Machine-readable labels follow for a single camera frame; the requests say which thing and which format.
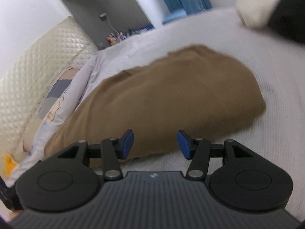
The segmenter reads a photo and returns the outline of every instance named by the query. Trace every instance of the brown fabric bag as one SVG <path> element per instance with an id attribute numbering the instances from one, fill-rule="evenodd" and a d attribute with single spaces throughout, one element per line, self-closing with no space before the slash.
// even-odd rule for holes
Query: brown fabric bag
<path id="1" fill-rule="evenodd" d="M 45 156 L 85 139 L 135 134 L 129 158 L 178 149 L 177 131 L 214 139 L 249 126 L 266 103 L 253 74 L 234 58 L 191 46 L 104 80 L 59 128 Z"/>

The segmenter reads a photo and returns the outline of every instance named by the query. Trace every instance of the white mattress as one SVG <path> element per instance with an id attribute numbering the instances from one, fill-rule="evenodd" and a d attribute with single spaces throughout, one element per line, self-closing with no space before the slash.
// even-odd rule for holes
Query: white mattress
<path id="1" fill-rule="evenodd" d="M 62 115 L 70 113 L 71 106 L 75 106 L 75 103 L 71 105 L 69 97 L 77 101 L 80 84 L 86 84 L 82 88 L 84 100 L 105 78 L 123 69 L 147 65 L 169 51 L 190 44 L 205 44 L 233 56 L 254 73 L 266 100 L 265 114 L 250 128 L 227 135 L 216 143 L 233 138 L 287 171 L 294 182 L 287 210 L 298 219 L 305 219 L 305 48 L 270 32 L 245 29 L 233 9 L 213 10 L 188 17 L 98 52 L 73 79 L 58 110 L 59 119 L 62 120 Z M 59 119 L 57 125 L 54 123 L 48 127 L 45 135 L 38 140 L 40 145 L 37 145 L 36 152 L 40 153 L 31 160 L 31 164 L 42 156 L 50 131 L 58 128 Z M 10 182 L 31 164 L 24 163 L 24 169 L 21 166 Z M 129 170 L 180 170 L 185 173 L 188 165 L 189 162 L 177 151 L 164 156 L 132 160 L 122 167 L 125 173 Z M 220 162 L 212 160 L 209 171 L 218 167 Z"/>

